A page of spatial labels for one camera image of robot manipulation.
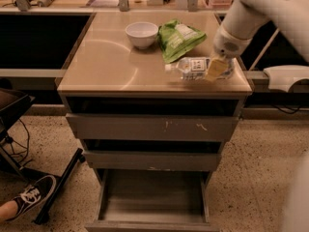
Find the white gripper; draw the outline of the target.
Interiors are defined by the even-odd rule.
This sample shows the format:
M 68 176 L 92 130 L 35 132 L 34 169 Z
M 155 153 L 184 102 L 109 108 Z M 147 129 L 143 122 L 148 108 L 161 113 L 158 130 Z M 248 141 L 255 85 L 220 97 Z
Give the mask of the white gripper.
M 250 43 L 251 39 L 239 39 L 220 25 L 213 38 L 213 51 L 219 56 L 232 59 L 240 56 Z M 228 60 L 222 57 L 212 57 L 205 80 L 214 82 L 228 69 Z

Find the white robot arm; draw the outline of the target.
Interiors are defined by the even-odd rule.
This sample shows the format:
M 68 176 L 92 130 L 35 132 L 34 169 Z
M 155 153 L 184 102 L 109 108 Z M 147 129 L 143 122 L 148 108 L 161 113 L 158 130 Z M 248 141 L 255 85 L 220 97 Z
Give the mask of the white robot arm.
M 215 81 L 228 71 L 232 59 L 268 22 L 309 61 L 309 0 L 234 0 L 213 38 L 206 80 Z

